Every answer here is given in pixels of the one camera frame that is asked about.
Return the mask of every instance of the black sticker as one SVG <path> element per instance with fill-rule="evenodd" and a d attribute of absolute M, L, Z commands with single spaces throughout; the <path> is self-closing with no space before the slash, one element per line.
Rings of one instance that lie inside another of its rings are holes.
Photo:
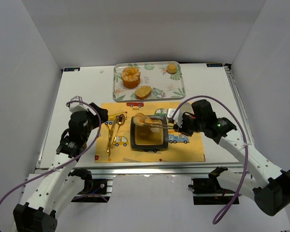
<path fill-rule="evenodd" d="M 74 72 L 74 71 L 80 71 L 81 68 L 64 68 L 64 72 Z"/>
<path fill-rule="evenodd" d="M 207 67 L 223 67 L 223 65 L 221 63 L 213 63 L 213 64 L 206 64 Z"/>

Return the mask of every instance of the red car illustration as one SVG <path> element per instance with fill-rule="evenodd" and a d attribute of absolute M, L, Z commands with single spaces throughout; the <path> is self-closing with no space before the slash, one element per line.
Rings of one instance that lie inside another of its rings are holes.
<path fill-rule="evenodd" d="M 144 107 L 143 102 L 127 102 L 127 106 L 134 107 L 138 106 L 139 108 Z"/>

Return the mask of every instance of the yellow liquid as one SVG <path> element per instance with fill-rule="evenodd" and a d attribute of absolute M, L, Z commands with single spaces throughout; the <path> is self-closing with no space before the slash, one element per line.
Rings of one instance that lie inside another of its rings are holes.
<path fill-rule="evenodd" d="M 162 120 L 153 119 L 154 123 L 162 124 Z M 162 145 L 163 129 L 159 132 L 152 132 L 150 127 L 139 127 L 135 125 L 135 144 L 136 145 Z"/>

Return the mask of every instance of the floral tray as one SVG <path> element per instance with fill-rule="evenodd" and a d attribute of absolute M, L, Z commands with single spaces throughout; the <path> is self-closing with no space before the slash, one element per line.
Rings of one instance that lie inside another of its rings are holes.
<path fill-rule="evenodd" d="M 171 63 L 177 66 L 175 74 L 169 74 L 166 71 L 167 66 Z M 124 68 L 133 66 L 141 72 L 141 82 L 136 88 L 126 88 L 122 83 L 121 73 Z M 175 61 L 118 64 L 114 67 L 113 98 L 115 101 L 140 101 L 136 98 L 134 92 L 141 86 L 151 86 L 153 89 L 149 97 L 141 101 L 152 99 L 175 100 L 186 95 L 181 68 L 179 63 Z"/>

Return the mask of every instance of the white wall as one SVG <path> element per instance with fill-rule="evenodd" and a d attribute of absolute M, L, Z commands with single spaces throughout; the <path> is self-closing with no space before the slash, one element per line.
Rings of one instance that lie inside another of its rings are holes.
<path fill-rule="evenodd" d="M 60 75 L 21 0 L 0 1 L 0 198 L 34 171 Z M 20 192 L 0 209 L 3 232 Z"/>
<path fill-rule="evenodd" d="M 232 70 L 257 148 L 290 169 L 290 0 L 266 1 Z"/>
<path fill-rule="evenodd" d="M 57 64 L 232 63 L 265 0 L 22 0 Z"/>

